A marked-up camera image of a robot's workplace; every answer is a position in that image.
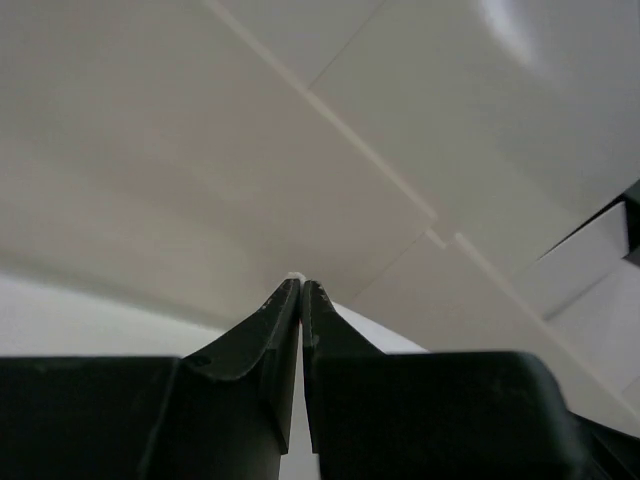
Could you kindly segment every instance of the black robotic claw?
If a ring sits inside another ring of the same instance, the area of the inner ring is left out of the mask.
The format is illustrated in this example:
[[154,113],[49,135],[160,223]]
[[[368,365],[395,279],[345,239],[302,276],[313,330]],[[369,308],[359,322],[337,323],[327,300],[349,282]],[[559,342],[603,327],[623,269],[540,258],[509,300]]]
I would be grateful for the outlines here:
[[640,478],[640,440],[570,414],[533,356],[385,355],[297,279],[183,360],[1,359],[0,478],[277,479],[299,319],[325,480]]

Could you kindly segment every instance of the black object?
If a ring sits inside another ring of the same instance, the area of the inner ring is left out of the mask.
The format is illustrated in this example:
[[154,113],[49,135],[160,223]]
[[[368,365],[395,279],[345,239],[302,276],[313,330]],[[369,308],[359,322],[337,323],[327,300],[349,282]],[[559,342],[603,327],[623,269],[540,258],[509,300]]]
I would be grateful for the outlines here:
[[286,280],[184,360],[1,359],[0,480],[278,478],[300,318],[325,480],[638,478],[640,441],[573,417],[534,357],[385,355]]

